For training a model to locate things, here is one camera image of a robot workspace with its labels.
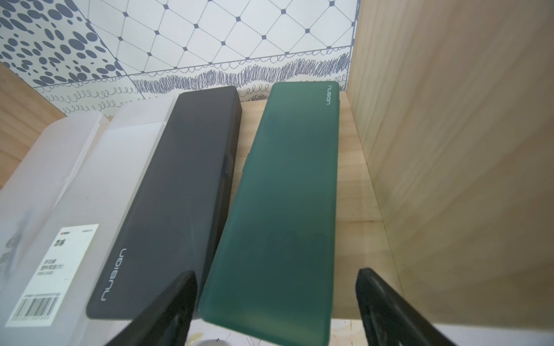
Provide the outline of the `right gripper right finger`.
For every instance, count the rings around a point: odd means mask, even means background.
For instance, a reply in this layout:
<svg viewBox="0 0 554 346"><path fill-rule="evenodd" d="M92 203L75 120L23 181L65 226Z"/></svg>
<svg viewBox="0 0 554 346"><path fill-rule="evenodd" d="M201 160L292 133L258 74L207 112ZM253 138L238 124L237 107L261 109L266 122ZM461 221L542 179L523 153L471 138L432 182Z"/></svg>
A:
<svg viewBox="0 0 554 346"><path fill-rule="evenodd" d="M360 269L356 298L369 345L453 345L374 270Z"/></svg>

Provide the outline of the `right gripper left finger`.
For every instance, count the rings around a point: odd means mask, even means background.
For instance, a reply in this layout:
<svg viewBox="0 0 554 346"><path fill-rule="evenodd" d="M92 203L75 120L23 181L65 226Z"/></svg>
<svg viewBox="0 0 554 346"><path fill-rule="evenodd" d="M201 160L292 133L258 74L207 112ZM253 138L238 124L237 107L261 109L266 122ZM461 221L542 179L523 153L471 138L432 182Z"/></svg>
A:
<svg viewBox="0 0 554 346"><path fill-rule="evenodd" d="M184 345L198 292L196 275L179 275L109 345Z"/></svg>

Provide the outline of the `dark green pencil case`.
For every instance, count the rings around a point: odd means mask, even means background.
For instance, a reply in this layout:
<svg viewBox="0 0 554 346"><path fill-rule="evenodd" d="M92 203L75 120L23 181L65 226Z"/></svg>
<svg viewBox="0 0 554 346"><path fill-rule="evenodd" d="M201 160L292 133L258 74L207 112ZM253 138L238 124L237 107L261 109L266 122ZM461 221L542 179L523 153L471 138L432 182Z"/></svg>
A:
<svg viewBox="0 0 554 346"><path fill-rule="evenodd" d="M201 295L205 321L277 345L329 343L339 92L272 87Z"/></svg>

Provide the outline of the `black pencil case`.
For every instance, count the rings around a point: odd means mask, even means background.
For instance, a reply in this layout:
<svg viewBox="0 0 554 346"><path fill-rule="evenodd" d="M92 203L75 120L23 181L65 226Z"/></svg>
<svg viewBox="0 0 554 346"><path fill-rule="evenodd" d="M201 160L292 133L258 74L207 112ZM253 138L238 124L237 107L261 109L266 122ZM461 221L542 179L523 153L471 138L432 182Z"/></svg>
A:
<svg viewBox="0 0 554 346"><path fill-rule="evenodd" d="M134 319L184 272L203 289L229 211L241 117L233 86L177 97L92 291L89 318Z"/></svg>

